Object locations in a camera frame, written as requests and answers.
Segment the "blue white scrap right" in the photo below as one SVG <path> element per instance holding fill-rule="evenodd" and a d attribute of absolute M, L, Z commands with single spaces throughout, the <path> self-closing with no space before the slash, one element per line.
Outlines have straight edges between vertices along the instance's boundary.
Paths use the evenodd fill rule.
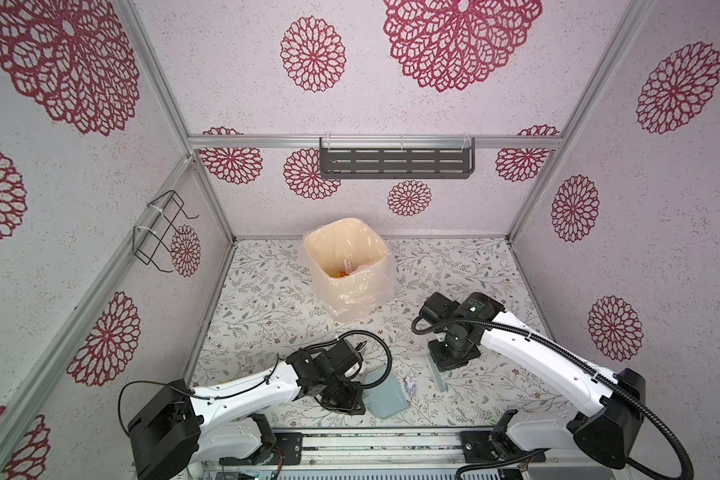
<path fill-rule="evenodd" d="M 403 378 L 403 387 L 410 399 L 416 396 L 418 380 L 415 377 L 406 376 Z"/>

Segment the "light blue plastic dustpan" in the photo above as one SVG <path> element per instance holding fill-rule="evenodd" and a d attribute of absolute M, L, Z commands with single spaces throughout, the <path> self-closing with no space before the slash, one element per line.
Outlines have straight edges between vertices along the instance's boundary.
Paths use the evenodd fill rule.
<path fill-rule="evenodd" d="M 404 389 L 394 372 L 391 372 L 379 386 L 365 390 L 363 402 L 373 416 L 382 420 L 409 408 Z"/>

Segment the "dark grey wall shelf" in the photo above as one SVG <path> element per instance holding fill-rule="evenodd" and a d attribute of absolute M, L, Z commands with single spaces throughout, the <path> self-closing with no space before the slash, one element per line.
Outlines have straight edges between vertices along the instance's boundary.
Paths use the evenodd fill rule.
<path fill-rule="evenodd" d="M 475 171 L 475 150 L 458 148 L 334 147 L 319 139 L 320 175 L 330 180 L 468 179 Z"/>

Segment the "light blue white brush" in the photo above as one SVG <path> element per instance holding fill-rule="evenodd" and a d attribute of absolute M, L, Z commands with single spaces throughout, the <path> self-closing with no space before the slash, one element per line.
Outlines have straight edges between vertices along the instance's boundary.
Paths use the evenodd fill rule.
<path fill-rule="evenodd" d="M 437 366 L 433 363 L 430 364 L 430 370 L 432 372 L 433 382 L 440 393 L 448 391 L 448 384 L 445 381 L 443 374 L 438 370 Z"/>

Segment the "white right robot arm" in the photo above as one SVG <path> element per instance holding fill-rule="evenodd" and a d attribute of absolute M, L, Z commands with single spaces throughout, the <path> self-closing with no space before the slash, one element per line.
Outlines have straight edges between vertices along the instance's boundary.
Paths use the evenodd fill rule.
<path fill-rule="evenodd" d="M 626 466 L 644 416 L 596 377 L 603 375 L 641 400 L 646 381 L 639 373 L 630 368 L 616 373 L 582 359 L 535 334 L 501 303 L 478 292 L 463 302 L 434 293 L 415 320 L 426 322 L 440 336 L 428 344 L 438 371 L 464 367 L 483 350 L 493 350 L 539 377 L 570 404 L 558 413 L 507 410 L 483 435 L 482 445 L 464 440 L 473 450 L 470 462 L 541 457 L 545 449 L 562 448 L 577 449 L 611 469 Z"/>

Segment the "cream bin with plastic liner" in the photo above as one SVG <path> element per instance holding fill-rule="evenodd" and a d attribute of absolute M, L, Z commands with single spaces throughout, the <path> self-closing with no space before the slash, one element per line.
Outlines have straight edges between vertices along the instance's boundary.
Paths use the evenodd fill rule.
<path fill-rule="evenodd" d="M 360 320 L 395 295 L 395 257 L 360 219 L 344 218 L 308 232 L 302 259 L 315 297 L 338 322 Z"/>

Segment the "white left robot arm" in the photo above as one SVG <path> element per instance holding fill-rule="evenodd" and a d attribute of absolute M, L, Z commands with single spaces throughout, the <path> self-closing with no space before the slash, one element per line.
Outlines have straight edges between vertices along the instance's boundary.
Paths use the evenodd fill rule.
<path fill-rule="evenodd" d="M 137 478 L 171 479 L 193 463 L 223 457 L 258 463 L 275 444 L 263 410 L 305 396 L 328 411 L 364 414 L 353 382 L 363 365 L 361 349 L 342 339 L 210 387 L 190 388 L 182 379 L 161 384 L 125 428 Z"/>

